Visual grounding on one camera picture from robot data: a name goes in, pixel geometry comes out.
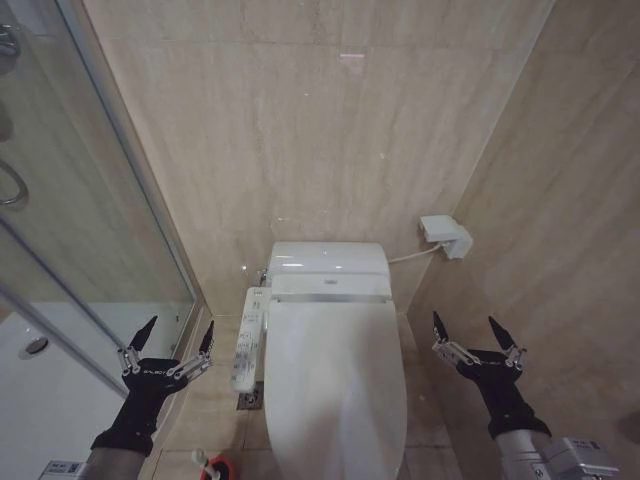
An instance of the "shower enclosure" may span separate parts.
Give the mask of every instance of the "shower enclosure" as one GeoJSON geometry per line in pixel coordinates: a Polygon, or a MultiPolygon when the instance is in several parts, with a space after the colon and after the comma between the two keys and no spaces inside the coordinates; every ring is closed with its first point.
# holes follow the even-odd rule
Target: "shower enclosure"
{"type": "Polygon", "coordinates": [[[201,302],[81,11],[0,0],[3,478],[83,460],[126,393],[115,350],[158,315],[144,354],[171,357],[201,302]]]}

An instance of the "bidet control panel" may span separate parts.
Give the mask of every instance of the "bidet control panel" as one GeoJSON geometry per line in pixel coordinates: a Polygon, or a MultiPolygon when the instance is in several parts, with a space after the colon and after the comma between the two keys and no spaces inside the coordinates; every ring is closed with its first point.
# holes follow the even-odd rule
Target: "bidet control panel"
{"type": "Polygon", "coordinates": [[[231,373],[231,386],[236,392],[251,393],[255,387],[270,298],[271,288],[251,287],[247,290],[231,373]]]}

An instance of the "shower drain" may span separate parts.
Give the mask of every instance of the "shower drain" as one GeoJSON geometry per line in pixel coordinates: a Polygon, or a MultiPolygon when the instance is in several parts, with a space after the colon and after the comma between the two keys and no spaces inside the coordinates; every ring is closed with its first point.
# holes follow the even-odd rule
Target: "shower drain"
{"type": "Polygon", "coordinates": [[[20,351],[18,356],[22,359],[32,358],[40,353],[44,352],[49,346],[49,339],[47,337],[38,337],[31,340],[20,351]]]}

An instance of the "toilet tank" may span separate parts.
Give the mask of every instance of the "toilet tank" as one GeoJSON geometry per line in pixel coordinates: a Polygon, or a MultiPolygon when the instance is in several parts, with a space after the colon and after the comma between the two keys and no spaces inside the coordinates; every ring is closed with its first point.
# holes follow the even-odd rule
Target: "toilet tank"
{"type": "Polygon", "coordinates": [[[278,301],[387,301],[389,264],[377,243],[277,242],[267,285],[278,301]]]}

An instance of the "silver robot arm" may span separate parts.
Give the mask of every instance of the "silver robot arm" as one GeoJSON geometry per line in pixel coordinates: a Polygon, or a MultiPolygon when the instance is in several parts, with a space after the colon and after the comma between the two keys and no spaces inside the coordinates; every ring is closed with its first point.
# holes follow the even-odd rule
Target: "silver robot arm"
{"type": "Polygon", "coordinates": [[[433,312],[433,350],[463,377],[472,380],[491,415],[489,434],[500,448],[503,480],[603,480],[617,472],[606,451],[592,440],[552,440],[547,425],[535,416],[516,386],[526,350],[489,317],[501,351],[467,350],[449,341],[433,312]]]}

